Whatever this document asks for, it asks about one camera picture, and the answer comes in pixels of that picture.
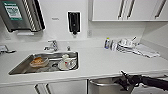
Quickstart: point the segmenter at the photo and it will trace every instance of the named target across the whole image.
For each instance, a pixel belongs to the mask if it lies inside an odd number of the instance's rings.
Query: wall-mounted soap dispenser
[[[9,32],[45,29],[37,0],[0,0],[0,15]]]
[[[68,12],[68,19],[69,31],[77,35],[77,32],[80,32],[80,12]]]

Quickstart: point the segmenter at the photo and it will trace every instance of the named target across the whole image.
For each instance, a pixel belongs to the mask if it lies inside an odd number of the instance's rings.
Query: cabinet handle
[[[115,84],[115,83],[113,83],[113,84],[99,84],[99,83],[96,83],[92,80],[89,80],[89,82],[94,84],[94,85],[97,85],[97,86],[118,86],[118,84]]]
[[[35,88],[37,94],[40,94],[40,91],[39,91],[39,89],[38,89],[38,84],[36,84],[34,88]]]
[[[133,6],[134,6],[134,2],[135,2],[135,0],[132,0],[131,6],[130,6],[130,9],[129,9],[129,13],[128,13],[128,15],[127,15],[127,19],[131,16],[132,9],[133,9]]]
[[[159,7],[159,10],[158,10],[157,14],[155,15],[155,19],[160,16],[160,13],[161,13],[165,3],[166,3],[166,0],[163,0],[160,7]]]
[[[120,12],[119,12],[119,15],[118,15],[118,19],[121,17],[123,6],[124,6],[124,0],[121,1],[121,6],[120,6]]]
[[[48,94],[51,94],[51,91],[50,91],[50,88],[49,88],[49,84],[46,85],[46,88],[47,88]]]

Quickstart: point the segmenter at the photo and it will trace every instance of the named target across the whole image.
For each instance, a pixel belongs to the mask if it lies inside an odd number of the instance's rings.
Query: upper cabinet
[[[92,9],[89,9],[92,21],[122,20],[125,0],[89,0]]]
[[[168,21],[168,0],[158,0],[151,21]]]
[[[157,0],[127,0],[124,21],[149,21]]]
[[[91,21],[168,20],[167,0],[89,0]]]

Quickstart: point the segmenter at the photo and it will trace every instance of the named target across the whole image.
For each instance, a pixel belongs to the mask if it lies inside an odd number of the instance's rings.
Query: mug
[[[127,39],[121,39],[120,44],[122,46],[126,45],[127,44]]]
[[[132,39],[127,39],[126,46],[132,46],[133,41]]]

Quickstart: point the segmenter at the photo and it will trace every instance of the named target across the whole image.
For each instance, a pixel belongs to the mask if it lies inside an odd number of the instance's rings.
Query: stainless steel sink
[[[45,54],[32,54],[23,60],[18,66],[9,72],[9,75],[39,73],[39,72],[53,72],[62,71],[58,68],[58,63],[62,60],[62,56],[68,54],[69,58],[76,60],[76,65],[71,70],[78,69],[78,52],[63,52],[63,53],[45,53]],[[33,68],[30,66],[36,57],[48,58],[49,63],[43,68]]]

